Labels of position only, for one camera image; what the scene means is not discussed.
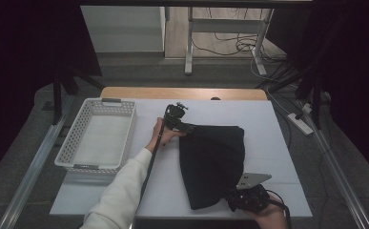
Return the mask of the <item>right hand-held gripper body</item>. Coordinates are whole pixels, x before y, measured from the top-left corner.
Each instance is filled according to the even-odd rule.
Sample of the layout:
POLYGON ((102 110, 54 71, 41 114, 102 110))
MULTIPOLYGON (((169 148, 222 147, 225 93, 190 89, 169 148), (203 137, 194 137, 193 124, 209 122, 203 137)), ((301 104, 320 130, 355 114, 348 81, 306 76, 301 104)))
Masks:
POLYGON ((268 195, 262 182, 270 179, 269 174, 244 173, 236 185, 234 191, 227 196, 230 209, 246 210, 253 213, 260 213, 268 206, 268 195))

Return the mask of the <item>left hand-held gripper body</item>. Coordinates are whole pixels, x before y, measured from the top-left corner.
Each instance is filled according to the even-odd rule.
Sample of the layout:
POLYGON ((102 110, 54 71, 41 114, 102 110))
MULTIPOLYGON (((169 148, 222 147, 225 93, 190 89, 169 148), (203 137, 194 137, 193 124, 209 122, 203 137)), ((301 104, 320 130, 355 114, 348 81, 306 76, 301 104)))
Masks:
POLYGON ((174 104, 169 104, 166 108, 164 114, 164 123, 171 130, 178 130, 178 126, 183 123, 181 118, 185 115, 185 107, 182 103, 177 102, 174 104))

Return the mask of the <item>dark navy knit vest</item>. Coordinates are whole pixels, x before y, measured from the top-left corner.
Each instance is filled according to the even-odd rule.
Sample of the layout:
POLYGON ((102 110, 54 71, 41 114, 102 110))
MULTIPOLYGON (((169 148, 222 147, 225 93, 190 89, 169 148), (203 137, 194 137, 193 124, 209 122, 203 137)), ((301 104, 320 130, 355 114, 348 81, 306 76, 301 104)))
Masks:
POLYGON ((244 159, 244 130, 238 126, 196 126, 181 137, 179 164, 190 208, 207 208, 229 196, 244 159))

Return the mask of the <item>white perforated plastic basket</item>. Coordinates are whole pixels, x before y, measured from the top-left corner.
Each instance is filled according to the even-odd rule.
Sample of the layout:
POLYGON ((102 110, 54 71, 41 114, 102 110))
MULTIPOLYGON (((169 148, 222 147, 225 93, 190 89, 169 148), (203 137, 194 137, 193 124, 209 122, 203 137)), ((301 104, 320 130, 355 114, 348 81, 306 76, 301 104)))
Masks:
POLYGON ((55 158, 69 172, 116 174, 127 160, 136 105, 119 98, 87 98, 55 158))

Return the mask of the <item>person's left hand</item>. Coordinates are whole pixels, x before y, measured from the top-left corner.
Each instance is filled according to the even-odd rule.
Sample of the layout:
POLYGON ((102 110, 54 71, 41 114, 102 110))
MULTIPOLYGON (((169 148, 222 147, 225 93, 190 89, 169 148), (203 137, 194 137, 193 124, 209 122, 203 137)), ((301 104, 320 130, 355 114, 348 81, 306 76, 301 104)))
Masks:
POLYGON ((145 146, 145 148, 150 151, 151 153, 154 151, 154 149, 157 146, 157 143, 159 146, 166 145, 171 141, 172 138, 176 136, 184 136, 185 133, 179 132, 179 131, 173 131, 168 128, 164 128, 162 130, 162 124, 163 124, 163 118, 159 117, 156 120, 156 123, 154 125, 154 130, 152 134, 152 138, 149 141, 149 143, 145 146))

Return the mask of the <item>person's right hand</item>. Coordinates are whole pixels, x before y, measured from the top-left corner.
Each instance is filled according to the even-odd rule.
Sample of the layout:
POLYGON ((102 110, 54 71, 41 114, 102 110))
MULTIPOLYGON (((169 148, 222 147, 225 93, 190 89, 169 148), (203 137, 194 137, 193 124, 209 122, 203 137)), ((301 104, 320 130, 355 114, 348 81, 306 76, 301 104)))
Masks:
POLYGON ((244 213, 253 219, 260 229, 287 229, 284 211, 274 204, 269 204, 260 213, 246 210, 244 213))

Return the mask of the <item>wooden table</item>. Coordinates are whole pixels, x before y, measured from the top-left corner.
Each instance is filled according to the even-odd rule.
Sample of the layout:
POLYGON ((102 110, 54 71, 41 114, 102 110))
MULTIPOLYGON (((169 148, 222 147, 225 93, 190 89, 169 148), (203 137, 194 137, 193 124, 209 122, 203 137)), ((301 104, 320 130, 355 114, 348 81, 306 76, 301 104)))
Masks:
POLYGON ((204 89, 204 88, 155 88, 155 87, 106 87, 102 98, 146 99, 196 99, 212 100, 266 100, 260 89, 204 89))

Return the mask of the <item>white table cover board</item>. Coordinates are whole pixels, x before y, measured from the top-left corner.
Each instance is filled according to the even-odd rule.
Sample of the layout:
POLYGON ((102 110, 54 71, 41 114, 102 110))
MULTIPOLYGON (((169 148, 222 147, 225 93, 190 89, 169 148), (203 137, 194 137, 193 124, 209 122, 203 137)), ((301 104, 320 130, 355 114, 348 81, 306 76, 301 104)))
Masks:
MULTIPOLYGON (((244 130, 246 156, 244 170, 269 174, 263 183, 278 193, 294 218, 312 216, 290 157, 277 118, 268 100, 185 100, 189 110, 185 122, 201 125, 239 126, 244 130)), ((51 208, 53 215, 83 216, 98 201, 112 182, 113 174, 77 174, 68 172, 51 208)), ((225 200, 193 210, 180 173, 178 140, 163 147, 154 162, 152 174, 136 216, 140 219, 246 219, 233 212, 225 200)))

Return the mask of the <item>white power strip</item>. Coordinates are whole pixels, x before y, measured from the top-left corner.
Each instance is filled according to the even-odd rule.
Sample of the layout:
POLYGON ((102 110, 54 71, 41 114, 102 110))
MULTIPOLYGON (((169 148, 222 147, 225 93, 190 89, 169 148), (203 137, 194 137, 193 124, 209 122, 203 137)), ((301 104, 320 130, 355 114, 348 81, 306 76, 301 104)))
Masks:
POLYGON ((300 118, 297 119, 296 114, 288 114, 288 119, 305 135, 310 135, 313 130, 300 118))

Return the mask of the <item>white cabinet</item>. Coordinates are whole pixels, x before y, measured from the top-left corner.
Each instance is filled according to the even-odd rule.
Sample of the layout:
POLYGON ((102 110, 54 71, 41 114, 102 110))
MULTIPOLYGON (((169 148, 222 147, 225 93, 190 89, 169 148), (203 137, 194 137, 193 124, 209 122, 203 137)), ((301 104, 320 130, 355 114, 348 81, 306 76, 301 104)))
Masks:
POLYGON ((81 7, 96 52, 164 52, 164 7, 81 7))

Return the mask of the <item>black overhead bar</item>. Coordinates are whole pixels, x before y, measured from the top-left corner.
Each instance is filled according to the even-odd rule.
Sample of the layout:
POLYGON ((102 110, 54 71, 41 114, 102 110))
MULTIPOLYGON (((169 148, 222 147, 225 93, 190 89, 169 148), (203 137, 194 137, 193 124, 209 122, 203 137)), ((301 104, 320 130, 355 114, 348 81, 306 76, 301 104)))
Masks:
POLYGON ((313 0, 78 0, 85 6, 281 8, 309 6, 313 0))

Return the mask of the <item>black metal stand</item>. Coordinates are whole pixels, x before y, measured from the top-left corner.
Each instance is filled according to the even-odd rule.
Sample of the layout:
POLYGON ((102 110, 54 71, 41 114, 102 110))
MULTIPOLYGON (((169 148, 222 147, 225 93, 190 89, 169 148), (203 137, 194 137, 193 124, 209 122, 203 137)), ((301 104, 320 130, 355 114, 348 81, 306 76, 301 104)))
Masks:
POLYGON ((291 76, 284 81, 277 83, 274 87, 270 87, 266 90, 267 93, 274 93, 286 86, 290 86, 297 80, 301 80, 297 86, 295 95, 297 99, 305 99, 309 94, 311 95, 313 111, 311 112, 311 118, 317 129, 321 129, 319 121, 320 105, 321 105, 321 86, 322 79, 317 73, 317 67, 310 65, 304 70, 300 71, 294 76, 291 76))
POLYGON ((63 114, 62 108, 62 89, 65 90, 67 95, 76 95, 79 92, 79 88, 75 81, 78 77, 83 81, 94 86, 96 89, 102 91, 105 85, 96 81, 91 76, 83 73, 73 66, 63 68, 61 71, 56 72, 53 75, 53 124, 58 124, 63 114))

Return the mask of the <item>dark curtain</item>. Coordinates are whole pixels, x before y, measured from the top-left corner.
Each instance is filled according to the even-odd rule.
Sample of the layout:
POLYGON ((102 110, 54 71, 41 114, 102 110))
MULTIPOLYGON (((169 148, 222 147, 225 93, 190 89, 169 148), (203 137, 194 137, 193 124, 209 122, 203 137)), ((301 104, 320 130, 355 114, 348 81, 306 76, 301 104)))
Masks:
POLYGON ((369 163, 369 0, 345 0, 339 8, 276 9, 267 38, 303 70, 342 11, 346 20, 315 73, 330 94, 333 120, 369 163))
POLYGON ((56 77, 101 70, 81 0, 0 0, 0 160, 56 77))

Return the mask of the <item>aluminium floor rail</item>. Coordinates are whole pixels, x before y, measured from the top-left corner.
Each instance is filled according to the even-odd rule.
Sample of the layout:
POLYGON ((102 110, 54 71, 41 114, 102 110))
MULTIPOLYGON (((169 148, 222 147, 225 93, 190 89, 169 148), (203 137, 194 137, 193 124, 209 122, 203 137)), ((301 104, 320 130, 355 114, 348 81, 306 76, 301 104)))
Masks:
POLYGON ((326 137, 324 131, 319 129, 318 125, 314 123, 312 118, 313 112, 308 113, 305 109, 305 105, 300 100, 297 101, 297 104, 301 106, 304 120, 313 130, 313 136, 315 137, 321 150, 321 156, 326 162, 326 165, 331 172, 336 185, 338 186, 340 195, 346 202, 346 205, 348 206, 358 229, 369 229, 368 214, 363 208, 363 205, 361 204, 357 193, 355 192, 346 175, 342 171, 334 155, 334 150, 331 146, 329 138, 326 137))
POLYGON ((69 115, 72 103, 75 100, 74 95, 67 95, 63 100, 62 114, 56 124, 52 124, 41 145, 39 146, 31 164, 23 176, 16 192, 14 193, 7 210, 0 219, 0 229, 13 229, 18 221, 25 204, 31 194, 31 191, 39 178, 39 175, 47 161, 51 149, 64 126, 69 115))

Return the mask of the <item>white metal desk frame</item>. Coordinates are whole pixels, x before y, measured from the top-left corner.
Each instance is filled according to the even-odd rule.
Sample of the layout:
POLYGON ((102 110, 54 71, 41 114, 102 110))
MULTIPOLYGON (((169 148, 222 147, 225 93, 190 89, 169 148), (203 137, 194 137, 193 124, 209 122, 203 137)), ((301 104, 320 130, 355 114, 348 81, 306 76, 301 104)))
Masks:
POLYGON ((194 17, 194 8, 188 8, 188 37, 185 56, 184 73, 191 75, 193 72, 193 34, 194 33, 246 33, 256 35, 256 44, 251 48, 251 54, 260 75, 266 75, 267 72, 262 63, 260 49, 266 36, 273 9, 266 10, 261 19, 213 19, 194 17))

